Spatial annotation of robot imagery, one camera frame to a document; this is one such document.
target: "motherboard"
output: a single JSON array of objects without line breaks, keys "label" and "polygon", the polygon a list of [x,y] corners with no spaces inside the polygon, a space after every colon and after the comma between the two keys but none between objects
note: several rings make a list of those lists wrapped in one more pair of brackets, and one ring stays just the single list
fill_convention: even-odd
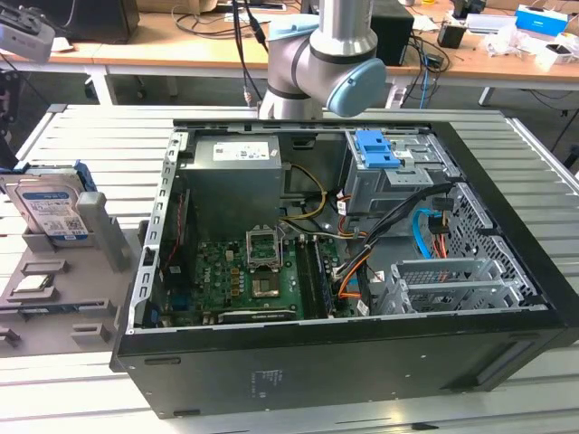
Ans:
[{"label": "motherboard", "polygon": [[[209,326],[352,316],[348,304],[334,306],[331,270],[340,259],[333,240],[201,242],[192,286],[168,295],[164,317],[172,326]],[[271,258],[279,257],[279,262]],[[269,266],[257,266],[263,260]],[[185,272],[169,267],[168,273]]]}]

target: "hard drive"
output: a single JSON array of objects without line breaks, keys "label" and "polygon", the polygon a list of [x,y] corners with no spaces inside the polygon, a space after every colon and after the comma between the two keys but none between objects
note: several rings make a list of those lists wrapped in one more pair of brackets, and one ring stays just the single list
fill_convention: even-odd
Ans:
[{"label": "hard drive", "polygon": [[54,241],[85,240],[89,228],[76,210],[82,192],[96,191],[86,165],[17,166],[0,174],[0,187],[23,216],[30,233]]}]

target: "table leg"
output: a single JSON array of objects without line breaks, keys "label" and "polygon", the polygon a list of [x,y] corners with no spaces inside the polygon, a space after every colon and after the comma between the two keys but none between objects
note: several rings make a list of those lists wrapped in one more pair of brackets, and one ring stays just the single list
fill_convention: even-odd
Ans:
[{"label": "table leg", "polygon": [[412,77],[394,77],[388,99],[386,100],[387,109],[400,109],[406,95],[406,89],[412,82]]},{"label": "table leg", "polygon": [[169,97],[176,98],[179,96],[179,89],[177,88],[177,77],[169,75],[166,78],[166,88],[169,91]]},{"label": "table leg", "polygon": [[99,104],[103,106],[114,106],[118,104],[117,95],[115,95],[115,89],[112,86],[107,69],[102,65],[93,65],[87,67],[86,72],[92,79],[92,85],[97,93]]},{"label": "table leg", "polygon": [[495,93],[495,88],[485,88],[479,98],[479,105],[486,107],[489,104],[490,97]]}]

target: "green circuit board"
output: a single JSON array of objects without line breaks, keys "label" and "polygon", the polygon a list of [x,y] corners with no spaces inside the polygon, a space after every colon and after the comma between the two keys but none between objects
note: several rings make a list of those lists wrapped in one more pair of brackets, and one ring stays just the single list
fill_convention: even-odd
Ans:
[{"label": "green circuit board", "polygon": [[[288,309],[295,311],[298,319],[303,319],[293,242],[288,247],[279,272],[251,273],[246,265],[245,241],[202,244],[195,267],[195,284],[201,289],[197,291],[201,310],[213,313],[236,309]],[[277,296],[273,293],[270,297],[254,297],[256,276],[260,282],[269,282],[270,278],[278,280]]]},{"label": "green circuit board", "polygon": [[[247,266],[245,240],[201,242],[197,248],[194,287],[186,302],[183,295],[175,296],[174,303],[186,304],[187,309],[174,311],[175,326],[215,324],[217,316],[224,312],[241,310],[271,311],[289,310],[296,319],[306,319],[299,287],[298,242],[282,243],[281,263],[277,270],[250,270]],[[319,243],[319,252],[327,271],[339,263],[333,241]],[[254,243],[252,256],[269,257],[271,245]],[[349,306],[340,305],[336,317],[352,316]]]}]

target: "blue drive bay latch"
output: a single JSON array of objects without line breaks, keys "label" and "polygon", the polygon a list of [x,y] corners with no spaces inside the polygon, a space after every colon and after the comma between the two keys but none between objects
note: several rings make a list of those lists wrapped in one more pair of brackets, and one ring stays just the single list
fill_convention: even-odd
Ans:
[{"label": "blue drive bay latch", "polygon": [[392,154],[390,140],[385,138],[380,130],[357,130],[356,147],[364,156],[368,169],[400,167],[400,160]]}]

